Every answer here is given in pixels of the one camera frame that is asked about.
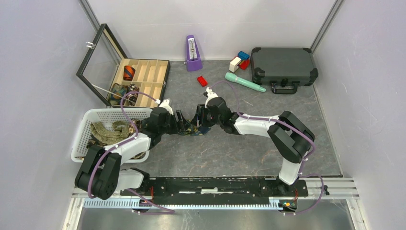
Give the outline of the navy yellow floral tie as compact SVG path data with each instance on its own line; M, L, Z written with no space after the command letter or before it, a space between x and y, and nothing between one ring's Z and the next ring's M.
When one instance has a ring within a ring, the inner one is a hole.
M210 127L196 126L189 119L183 120L182 124L183 128L178 131L181 136L203 136L211 130Z

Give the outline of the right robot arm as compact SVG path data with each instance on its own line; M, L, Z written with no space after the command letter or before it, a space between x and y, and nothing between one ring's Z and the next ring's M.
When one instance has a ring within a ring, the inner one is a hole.
M276 116L250 116L231 111L221 97L197 106L192 124L204 130L219 125L226 133L270 138L283 157L277 191L290 195L295 189L302 162L314 150L315 135L292 112Z

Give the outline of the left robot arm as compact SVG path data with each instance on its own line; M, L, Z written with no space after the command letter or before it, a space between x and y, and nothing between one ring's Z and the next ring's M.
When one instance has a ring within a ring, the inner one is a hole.
M191 127L180 110L170 112L156 107L139 123L128 122L133 132L111 145L92 145L87 151L74 180L74 185L88 193L89 198L106 200L116 191L132 188L138 195L150 190L147 173L138 169L121 170L134 156L154 148L165 134L184 134Z

